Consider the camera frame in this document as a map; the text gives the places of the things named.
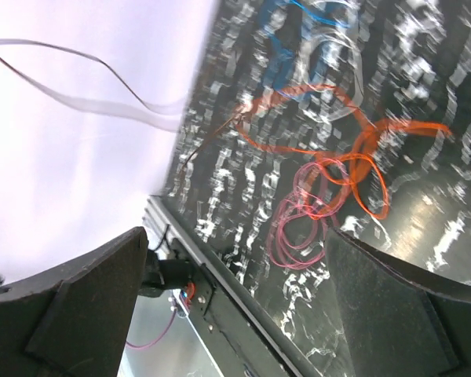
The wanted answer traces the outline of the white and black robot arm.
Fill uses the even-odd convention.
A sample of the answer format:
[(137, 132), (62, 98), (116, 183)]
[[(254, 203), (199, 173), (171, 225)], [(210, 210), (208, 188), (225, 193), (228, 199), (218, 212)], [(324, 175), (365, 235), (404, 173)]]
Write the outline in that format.
[[(161, 260), (136, 227), (13, 284), (0, 279), (0, 376), (115, 376), (138, 296), (181, 289), (225, 376), (306, 376), (178, 241)], [(356, 376), (471, 376), (471, 286), (327, 236), (334, 308)]]

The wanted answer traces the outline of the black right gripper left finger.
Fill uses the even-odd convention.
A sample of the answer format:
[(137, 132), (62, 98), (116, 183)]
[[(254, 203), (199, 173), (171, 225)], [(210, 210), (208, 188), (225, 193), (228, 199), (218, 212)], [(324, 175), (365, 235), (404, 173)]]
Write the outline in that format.
[(0, 376), (116, 376), (148, 239), (135, 227), (0, 287)]

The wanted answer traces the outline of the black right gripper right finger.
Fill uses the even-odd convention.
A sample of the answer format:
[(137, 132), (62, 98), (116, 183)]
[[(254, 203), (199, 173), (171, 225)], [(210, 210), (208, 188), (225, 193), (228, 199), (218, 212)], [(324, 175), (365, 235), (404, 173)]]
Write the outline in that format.
[(471, 286), (333, 229), (327, 266), (357, 376), (471, 376)]

